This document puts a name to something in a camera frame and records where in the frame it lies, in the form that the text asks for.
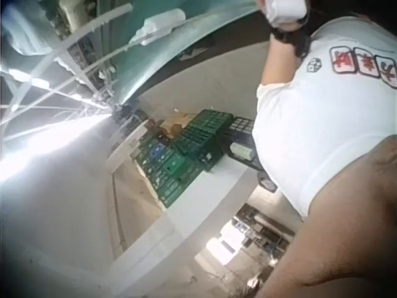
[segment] red chinese characters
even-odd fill
[[[380,77],[378,65],[375,63],[375,57],[370,51],[363,48],[354,48],[354,55],[357,60],[359,73],[373,78]]]
[[[329,50],[332,68],[337,74],[356,74],[376,78],[397,89],[396,62],[389,57],[373,55],[363,48],[350,49],[347,46],[332,47]]]
[[[375,61],[380,70],[382,81],[392,88],[397,89],[397,70],[393,59],[382,56],[375,56]]]
[[[356,73],[354,57],[349,47],[333,47],[330,49],[332,67],[336,73]]]

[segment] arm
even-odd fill
[[[297,70],[298,58],[293,45],[282,43],[270,35],[270,46],[267,53],[261,84],[288,83]]]
[[[390,137],[331,180],[257,298],[363,297],[396,276],[396,161]],[[327,296],[347,278],[354,295]]]

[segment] white t-shirt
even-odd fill
[[[370,42],[346,37],[344,25],[320,29],[292,82],[257,90],[259,158],[302,216],[338,172],[397,132],[397,40],[359,25],[374,30]]]

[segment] black wristwatch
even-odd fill
[[[304,58],[308,55],[311,39],[310,36],[305,33],[303,27],[293,32],[286,32],[278,28],[271,27],[270,31],[276,40],[293,45],[295,47],[295,55],[298,58]]]

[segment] stacked crates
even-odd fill
[[[172,144],[182,155],[197,161],[209,171],[223,155],[218,137],[233,123],[233,119],[229,113],[203,110]]]
[[[156,138],[144,141],[136,161],[157,192],[159,200],[168,208],[202,170],[190,158],[184,157],[173,147],[163,145]]]
[[[209,171],[220,160],[220,135],[233,119],[229,113],[203,110],[171,146],[160,143],[150,132],[141,138],[136,161],[165,207],[175,202],[202,169]]]

